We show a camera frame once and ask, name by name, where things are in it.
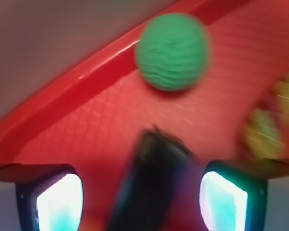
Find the blurry black object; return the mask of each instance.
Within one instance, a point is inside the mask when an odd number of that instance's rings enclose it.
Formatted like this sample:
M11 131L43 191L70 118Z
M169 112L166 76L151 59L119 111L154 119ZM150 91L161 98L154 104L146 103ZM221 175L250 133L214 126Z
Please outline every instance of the blurry black object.
M160 230L189 156L183 145L159 131L143 134L107 230Z

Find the ball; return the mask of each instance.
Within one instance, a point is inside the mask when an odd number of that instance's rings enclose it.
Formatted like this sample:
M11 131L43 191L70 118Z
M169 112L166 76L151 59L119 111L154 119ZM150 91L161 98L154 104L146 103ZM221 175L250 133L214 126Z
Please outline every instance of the ball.
M185 14L152 20L136 46L143 78L164 91L182 91L196 83L208 63L208 39L202 23Z

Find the light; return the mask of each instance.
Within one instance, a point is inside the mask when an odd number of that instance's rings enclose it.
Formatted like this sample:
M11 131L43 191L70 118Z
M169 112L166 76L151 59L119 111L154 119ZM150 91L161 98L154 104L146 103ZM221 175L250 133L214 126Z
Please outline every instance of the light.
M67 174L37 197L40 231L76 231L82 207L81 179Z
M207 172L203 176L199 202L210 231L244 230L247 193L217 172Z

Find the red plastic surface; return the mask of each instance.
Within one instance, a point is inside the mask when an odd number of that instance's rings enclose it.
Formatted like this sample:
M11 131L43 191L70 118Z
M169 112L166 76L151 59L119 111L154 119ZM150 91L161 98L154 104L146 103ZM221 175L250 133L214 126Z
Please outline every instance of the red plastic surface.
M0 163L74 165L85 191L81 229L100 230L144 128L156 124L178 136L203 162L239 158L248 112L289 71L289 0L221 2L181 0L162 12L190 13L208 25L211 64L193 89L170 94L143 82L133 50L144 23L10 113L0 123ZM189 171L165 229L204 230L201 170Z

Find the white wall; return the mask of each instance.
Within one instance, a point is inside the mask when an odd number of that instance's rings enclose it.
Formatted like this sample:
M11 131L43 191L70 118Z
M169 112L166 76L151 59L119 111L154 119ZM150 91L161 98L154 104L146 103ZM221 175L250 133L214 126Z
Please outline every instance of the white wall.
M0 0L0 120L176 0Z

